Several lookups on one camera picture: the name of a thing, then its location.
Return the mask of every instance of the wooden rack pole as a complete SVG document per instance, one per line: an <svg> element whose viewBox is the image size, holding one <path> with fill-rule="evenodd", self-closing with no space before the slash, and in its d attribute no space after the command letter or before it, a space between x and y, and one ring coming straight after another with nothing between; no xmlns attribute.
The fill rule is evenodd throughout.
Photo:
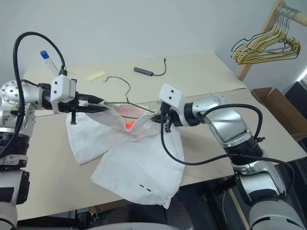
<svg viewBox="0 0 307 230"><path fill-rule="evenodd" d="M293 21L296 21L297 23L300 23L304 26L307 26L307 15L302 13L296 13L293 18Z"/></svg>
<svg viewBox="0 0 307 230"><path fill-rule="evenodd" d="M273 4L273 6L272 6L272 8L271 8L271 10L270 10L270 12L269 12L269 15L268 15L267 19L265 20L265 23L264 23L264 25L263 25L263 27L262 27L260 33L269 31L269 30L272 28L272 26L273 26L273 24L274 24L274 11L276 10L276 8L277 8L278 6L285 5L285 4L286 4L286 3L285 3L283 0L279 0L279 1L277 1L277 2L275 2L275 3ZM305 22L305 23L307 24L307 20L306 20L306 19L303 20L302 17L299 17L298 20L300 21L300 22L298 22L298 23L301 23L301 22L303 23L303 22ZM251 68L251 66L252 66L251 64L243 65L241 71L239 72L239 74L238 74L238 76L237 76L237 78L238 78L240 81L243 81L243 80L244 80L244 78L246 77L246 75L247 75L249 69Z"/></svg>

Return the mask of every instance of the white cloth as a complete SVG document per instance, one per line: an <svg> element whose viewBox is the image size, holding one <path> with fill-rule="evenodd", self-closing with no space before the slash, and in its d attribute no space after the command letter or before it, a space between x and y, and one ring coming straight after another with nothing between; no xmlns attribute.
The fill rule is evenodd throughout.
<svg viewBox="0 0 307 230"><path fill-rule="evenodd" d="M151 121L155 115L131 105L111 105L100 113L77 114L77 125L70 125L68 117L67 130L79 164L107 152L91 176L94 183L128 201L168 208L179 189L184 165L164 151L160 124ZM130 130L125 121L135 121ZM173 126L164 138L169 151L183 161L178 128Z"/></svg>

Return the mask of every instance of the black cable cord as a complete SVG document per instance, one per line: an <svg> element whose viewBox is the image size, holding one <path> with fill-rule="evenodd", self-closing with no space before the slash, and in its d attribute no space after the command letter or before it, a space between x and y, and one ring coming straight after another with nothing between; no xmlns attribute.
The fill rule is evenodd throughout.
<svg viewBox="0 0 307 230"><path fill-rule="evenodd" d="M33 83L33 82L29 81L29 80L26 80L26 79L21 79L21 82L27 82L30 85L38 86L37 84L35 84L35 83Z"/></svg>
<svg viewBox="0 0 307 230"><path fill-rule="evenodd" d="M220 155L220 156L217 156L217 157L213 157L211 159L208 159L208 160L205 160L205 161L201 161L201 162L185 162L185 161L181 161L181 160L177 159L176 157L174 157L168 151L168 149L167 149L167 147L165 145L165 142L164 142L164 123L163 122L161 122L161 130L160 131L161 131L160 132L161 142L162 142L162 146L163 146L165 152L168 154L168 156L170 156L170 158L172 158L173 160L177 161L178 163L181 163L181 164L184 164L184 165L196 166L196 165L207 164L207 163L210 163L212 161L216 161L216 160L219 160L219 159L222 159L222 158L225 158L225 157L242 157L242 158L245 158L245 159L253 159L253 160L258 160L258 161L271 161L271 162L274 162L274 163L282 164L282 165L288 167L291 170L292 177L291 177L289 185L287 186L287 189L286 189L286 198L285 199L288 198L289 192L293 188L295 172L294 172L293 167L290 164L288 164L288 163L286 163L284 161L273 159L273 158L267 158L267 157L255 157L255 156L241 155L241 154L223 154L223 155Z"/></svg>
<svg viewBox="0 0 307 230"><path fill-rule="evenodd" d="M165 66L164 73L162 73L162 74L154 74L153 73L154 76L162 76L166 73L166 63L165 62L166 62L166 58L164 58L164 66Z"/></svg>
<svg viewBox="0 0 307 230"><path fill-rule="evenodd" d="M19 75L17 54L18 54L18 47L19 47L21 40L23 38L25 38L27 36L31 36L31 35L39 36L39 37L45 39L47 42L49 42L52 45L52 47L56 50L56 52L58 53L58 55L61 59L61 62L62 62L61 70L65 69L65 61L64 61L63 55L61 54L61 52L57 48L57 46L49 38L47 38L46 36L44 36L40 33L37 33L37 32L25 32L25 33L18 36L18 38L15 41L14 48L13 48L13 67L14 67L16 83L17 83L17 86L18 86L19 108L18 108L18 115L17 115L17 119L16 119L14 134L12 135L11 139L8 141L6 146L3 148L2 152L1 152L2 155L5 154L5 152L9 149L11 144L15 141L15 139L17 138L18 133L21 129L21 126L23 125L23 122L24 122L24 114L25 114L25 111L24 111L24 109L25 109L24 91L23 91L23 88L22 88L22 81L21 81L20 75Z"/></svg>
<svg viewBox="0 0 307 230"><path fill-rule="evenodd" d="M250 104L223 104L223 105L218 105L216 107L213 107L209 110L207 110L204 114L201 115L201 119L203 120L209 113L211 113L214 110L218 110L218 109L224 109L224 108L246 108L246 109L251 109L254 110L257 114L258 114L258 125L257 125L257 129L254 135L254 139L256 139L260 133L261 130L261 126L262 126L262 112L260 109L258 109L257 107L254 107Z"/></svg>

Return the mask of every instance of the coat hanger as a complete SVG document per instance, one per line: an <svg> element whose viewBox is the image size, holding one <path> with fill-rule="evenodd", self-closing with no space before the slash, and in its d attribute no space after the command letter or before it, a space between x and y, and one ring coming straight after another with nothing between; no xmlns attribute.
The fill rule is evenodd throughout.
<svg viewBox="0 0 307 230"><path fill-rule="evenodd" d="M261 39L265 39L267 38L268 36L271 36L273 34L276 34L278 32L278 28L279 28L279 21L277 19L277 14L274 15L275 17L275 23L272 27L271 30L267 31L267 32L264 32L264 33L260 33L260 34L256 34L254 36L252 36L252 38L250 40L246 40L245 38L241 39L241 43L236 43L236 45L233 46L232 48L232 55L231 57L235 59L237 59L238 57L238 54L241 52L241 50L245 47L250 47L251 44L253 44L255 41L260 41Z"/></svg>
<svg viewBox="0 0 307 230"><path fill-rule="evenodd" d="M281 19L282 18L280 17L280 15L275 14L275 23L272 29L266 33L261 33L261 36L257 36L255 37L255 39L251 39L248 44L243 44L239 46L238 49L234 51L233 54L234 60L238 62L238 58L240 57L240 55L244 54L249 49L255 50L257 48L258 43L265 41L266 39L269 39L274 35L277 35L281 27Z"/></svg>
<svg viewBox="0 0 307 230"><path fill-rule="evenodd" d="M126 101L125 101L125 102L108 102L108 101L106 101L106 102L105 102L106 104L131 104L131 105L133 105L133 106L135 106L135 107L138 107L138 108L140 108L140 109L143 109L143 110L146 110L146 111L148 111L148 112L154 113L154 111L152 111L152 110L150 110L150 109L146 109L146 108L144 108L144 107L142 107L142 106L139 106L139 105L137 105L137 104L131 103L131 102L129 101L128 93L129 93L130 90L131 90L131 86L130 86L129 82L127 82L125 79L123 79L123 78L121 78L121 77L113 77L113 76L107 77L103 82L107 82L110 78L116 78L116 79L122 80L123 82L125 82L125 83L128 85L129 89L128 89L128 91L125 93L125 96L126 96ZM131 119L139 119L138 117L127 117L127 116L122 116L122 117L131 118Z"/></svg>
<svg viewBox="0 0 307 230"><path fill-rule="evenodd" d="M301 46L294 38L287 38L291 18L298 11L287 6L276 9L275 24L267 33L253 36L247 45L241 42L234 50L233 58L238 64L255 64L260 62L294 59L298 56ZM283 43L283 47L269 48L272 45Z"/></svg>
<svg viewBox="0 0 307 230"><path fill-rule="evenodd" d="M249 61L248 63L250 63L249 59L250 54L255 54L255 53L258 53L259 57L270 56L269 58L265 57L264 59L258 58L258 61L256 63L261 62L260 60L262 60L262 62L266 62L271 60L293 59L289 57L294 57L294 58L297 57L300 51L300 44L296 42L295 39L293 40L286 38L286 35L289 31L290 20L297 13L297 11L285 6L281 6L280 10L281 10L280 15L281 17L283 17L283 20L279 33L273 37L261 41L260 43L257 44L256 47L250 50L248 49L243 50L238 58L238 64L247 64L246 61ZM288 44L289 46L287 46L286 48L284 45L284 47L273 49L274 51L281 50L281 52L272 52L272 49L269 50L269 52L266 52L265 49L267 47L281 42L283 42L285 45Z"/></svg>

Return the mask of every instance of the cardboard box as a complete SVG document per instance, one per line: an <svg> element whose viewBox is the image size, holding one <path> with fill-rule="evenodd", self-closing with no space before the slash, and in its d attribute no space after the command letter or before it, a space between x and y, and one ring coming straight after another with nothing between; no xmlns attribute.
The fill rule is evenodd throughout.
<svg viewBox="0 0 307 230"><path fill-rule="evenodd" d="M272 92L271 90L272 87L253 89L251 93L273 114L296 141L306 138L307 119L278 89L274 89Z"/></svg>

